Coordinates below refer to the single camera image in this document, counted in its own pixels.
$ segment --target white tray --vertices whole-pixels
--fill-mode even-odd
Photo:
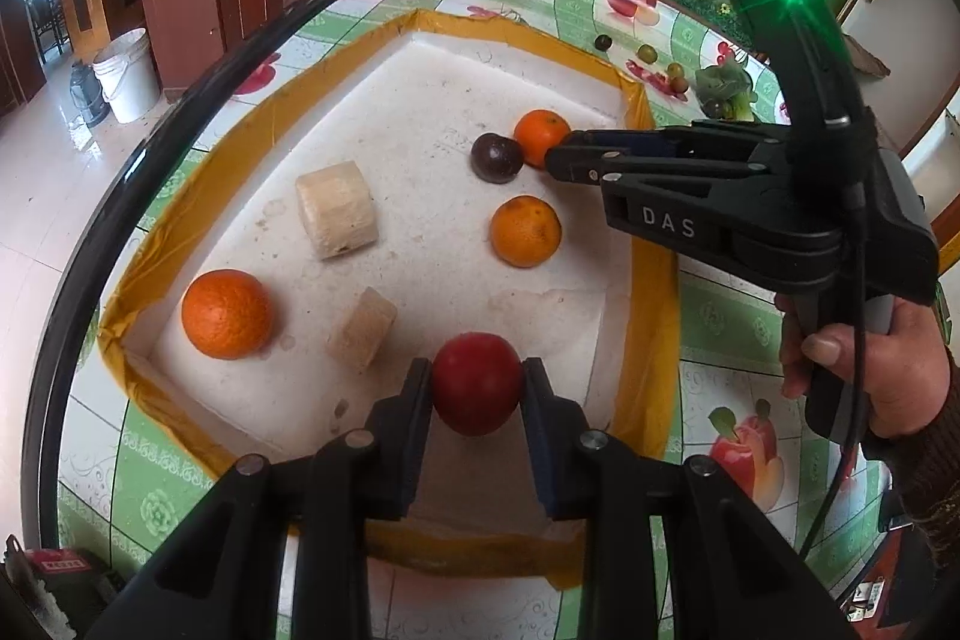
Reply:
[[[620,127],[620,90],[507,44],[422,32],[396,40],[353,77],[261,163],[166,299],[138,320],[128,347],[149,356],[150,375],[208,434],[233,453],[272,461],[362,426],[376,399],[400,389],[413,357],[433,357],[465,330],[500,333],[521,357],[542,357],[555,391],[586,403],[590,423],[605,426],[629,309],[629,241],[607,228],[599,191],[530,167],[491,185],[470,170],[469,148],[486,131],[509,135],[541,107],[573,128]],[[294,181],[350,159],[370,185],[380,239],[319,261]],[[488,243],[490,216],[517,194],[545,199],[563,224],[560,249],[533,269],[499,261]],[[184,335],[179,300],[215,268],[248,271],[271,292],[277,333],[256,357],[208,359]],[[323,346],[366,286],[400,314],[357,375]],[[550,530],[536,501],[518,410],[479,439],[434,416],[410,519],[434,533],[566,536]]]

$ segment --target metal screw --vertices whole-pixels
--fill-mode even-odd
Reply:
[[[610,442],[610,438],[603,432],[598,432],[597,429],[587,429],[584,434],[580,435],[580,444],[589,451],[599,451],[606,447],[608,442]]]
[[[260,456],[259,453],[247,453],[246,456],[240,456],[240,461],[237,461],[236,467],[237,472],[241,475],[250,477],[256,475],[266,465],[267,459]]]
[[[718,469],[717,462],[709,456],[690,456],[686,463],[689,464],[693,474],[700,477],[710,477]]]
[[[373,445],[373,432],[368,432],[366,429],[354,429],[352,432],[347,432],[347,437],[344,437],[344,442],[347,443],[347,448],[367,448]]]

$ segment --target human hand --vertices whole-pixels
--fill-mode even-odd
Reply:
[[[796,399],[809,389],[811,362],[852,383],[853,326],[834,323],[805,338],[790,299],[776,295],[774,303],[784,313],[779,353],[784,396]],[[895,299],[889,335],[867,333],[864,368],[870,428],[877,437],[906,437],[929,424],[944,407],[950,386],[947,349],[933,310]]]

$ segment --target chair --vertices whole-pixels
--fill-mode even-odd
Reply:
[[[40,51],[40,61],[46,63],[46,52],[56,47],[59,54],[64,54],[64,44],[70,41],[66,33],[66,19],[64,5],[61,0],[25,0],[30,10],[30,22],[37,40],[37,50]],[[42,37],[45,33],[52,33],[54,44],[44,47]]]

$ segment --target tiled floor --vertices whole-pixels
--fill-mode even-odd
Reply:
[[[0,118],[0,534],[20,534],[20,442],[47,311],[83,229],[168,104],[93,129],[69,94],[69,56],[27,106]]]

